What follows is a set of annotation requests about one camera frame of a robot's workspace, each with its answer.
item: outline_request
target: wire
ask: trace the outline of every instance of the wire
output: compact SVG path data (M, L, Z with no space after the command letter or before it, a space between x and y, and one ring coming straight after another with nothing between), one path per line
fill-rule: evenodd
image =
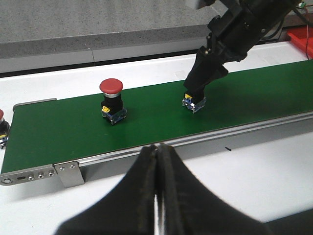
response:
M306 17L308 19L308 21L310 21L310 17L309 17L309 12L308 12L308 9L307 9L307 6L304 7L305 9L305 12L306 12ZM307 24L307 43L305 45L305 55L307 56L307 59L309 60L309 55L308 55L308 45L309 45L309 33L310 33L310 28L309 28L309 25Z
M268 40L268 39L271 39L272 37L274 37L274 36L280 31L280 29L283 27L283 23L284 23L284 20L282 20L282 21L279 23L279 26L278 26L278 28L275 30L275 32L273 32L271 35L268 35L268 36L263 37L262 39L263 39L263 40Z

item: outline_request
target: red mushroom button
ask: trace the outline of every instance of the red mushroom button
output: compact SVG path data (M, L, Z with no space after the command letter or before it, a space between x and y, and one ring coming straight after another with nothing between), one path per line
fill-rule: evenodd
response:
M3 111L0 109L0 120L3 118Z
M106 94L117 94L123 89L123 83L115 78L109 78L100 83L100 90Z

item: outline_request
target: gray countertop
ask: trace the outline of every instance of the gray countertop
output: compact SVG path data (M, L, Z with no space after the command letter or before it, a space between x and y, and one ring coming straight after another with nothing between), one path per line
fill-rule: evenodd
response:
M0 0L0 72L196 49L205 42L208 22L225 11L218 1L213 6L194 10L184 0ZM54 57L43 63L47 55Z

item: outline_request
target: green conveyor belt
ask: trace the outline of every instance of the green conveyor belt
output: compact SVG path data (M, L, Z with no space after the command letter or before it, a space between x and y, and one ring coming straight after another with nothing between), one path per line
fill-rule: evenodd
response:
M311 111L312 72L304 61L230 73L207 86L196 114L181 106L182 81L124 90L128 116L115 126L102 94L19 106L2 173Z

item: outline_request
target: metal bracket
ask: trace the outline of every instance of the metal bracket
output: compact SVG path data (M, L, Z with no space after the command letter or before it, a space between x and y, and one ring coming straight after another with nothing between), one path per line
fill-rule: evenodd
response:
M55 164L54 168L66 188L85 183L77 161Z
M0 175L0 185L9 186L35 180L46 179L55 175L52 165L17 170Z

